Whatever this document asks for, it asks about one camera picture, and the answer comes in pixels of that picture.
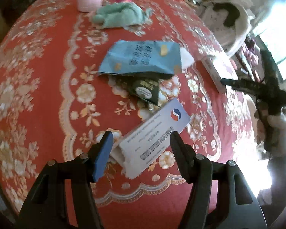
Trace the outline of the right gloved hand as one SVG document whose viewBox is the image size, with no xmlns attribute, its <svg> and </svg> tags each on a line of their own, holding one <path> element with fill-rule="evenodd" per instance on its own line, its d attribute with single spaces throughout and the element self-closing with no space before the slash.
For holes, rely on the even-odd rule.
<svg viewBox="0 0 286 229">
<path fill-rule="evenodd" d="M 257 142 L 264 143 L 271 157 L 286 155 L 286 115 L 269 115 L 268 105 L 259 101 L 254 117 L 257 119 Z"/>
</svg>

